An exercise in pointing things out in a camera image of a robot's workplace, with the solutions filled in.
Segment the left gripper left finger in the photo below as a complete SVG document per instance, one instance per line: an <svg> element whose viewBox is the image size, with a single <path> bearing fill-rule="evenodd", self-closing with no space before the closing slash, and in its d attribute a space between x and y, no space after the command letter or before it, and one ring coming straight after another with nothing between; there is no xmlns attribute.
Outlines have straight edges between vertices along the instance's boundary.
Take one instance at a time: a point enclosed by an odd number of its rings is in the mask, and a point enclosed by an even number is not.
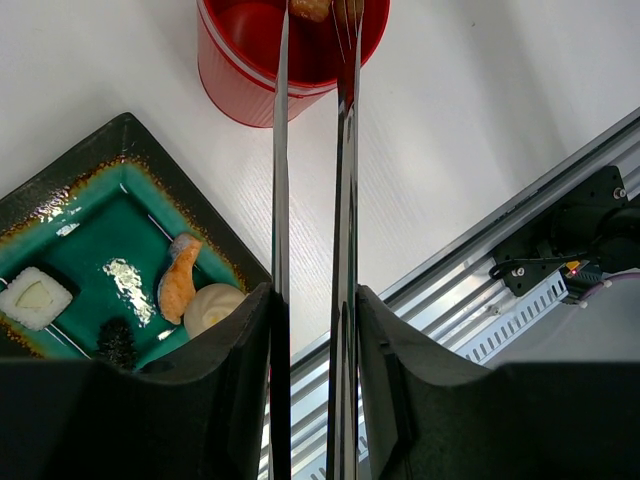
<svg viewBox="0 0 640 480"><path fill-rule="evenodd" d="M5 479L253 479L271 287L140 372L1 342Z"/></svg>

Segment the long metal tongs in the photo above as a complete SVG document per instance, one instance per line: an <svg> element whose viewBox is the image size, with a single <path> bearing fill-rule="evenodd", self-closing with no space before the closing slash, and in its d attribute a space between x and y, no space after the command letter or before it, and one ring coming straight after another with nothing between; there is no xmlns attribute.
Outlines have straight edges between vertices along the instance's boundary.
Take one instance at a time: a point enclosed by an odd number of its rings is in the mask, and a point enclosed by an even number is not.
<svg viewBox="0 0 640 480"><path fill-rule="evenodd" d="M355 479L358 431L358 100L361 69L361 1L334 1L332 19L340 60L337 70L338 135L329 353L326 476ZM272 277L289 296L288 57L289 21L282 21L273 107Z"/></svg>

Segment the red cylindrical container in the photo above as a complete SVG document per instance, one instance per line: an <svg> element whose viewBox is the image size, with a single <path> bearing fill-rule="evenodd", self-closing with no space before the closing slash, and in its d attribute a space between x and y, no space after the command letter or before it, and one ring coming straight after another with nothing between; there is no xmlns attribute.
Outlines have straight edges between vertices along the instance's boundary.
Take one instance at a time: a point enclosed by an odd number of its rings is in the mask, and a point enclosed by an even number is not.
<svg viewBox="0 0 640 480"><path fill-rule="evenodd" d="M337 88L342 56L334 17L316 23L288 1L199 1L197 64L209 98L234 121L273 126L284 14L289 14L288 118Z"/></svg>

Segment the small orange fried piece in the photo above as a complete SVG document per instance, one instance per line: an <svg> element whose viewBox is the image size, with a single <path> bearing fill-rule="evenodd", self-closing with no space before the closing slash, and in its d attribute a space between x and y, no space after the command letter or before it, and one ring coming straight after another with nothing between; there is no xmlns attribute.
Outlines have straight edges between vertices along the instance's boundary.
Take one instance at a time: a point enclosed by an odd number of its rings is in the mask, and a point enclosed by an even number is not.
<svg viewBox="0 0 640 480"><path fill-rule="evenodd" d="M300 18L320 23L332 16L340 26L355 25L364 10L362 0L289 0L288 6Z"/></svg>

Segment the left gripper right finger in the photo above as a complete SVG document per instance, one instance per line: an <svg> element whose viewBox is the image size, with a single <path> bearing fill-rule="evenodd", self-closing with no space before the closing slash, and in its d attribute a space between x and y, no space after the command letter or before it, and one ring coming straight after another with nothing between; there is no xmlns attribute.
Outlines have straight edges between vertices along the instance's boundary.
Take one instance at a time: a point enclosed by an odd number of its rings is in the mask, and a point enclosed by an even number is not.
<svg viewBox="0 0 640 480"><path fill-rule="evenodd" d="M376 479L635 479L635 363L488 369L356 294L371 474Z"/></svg>

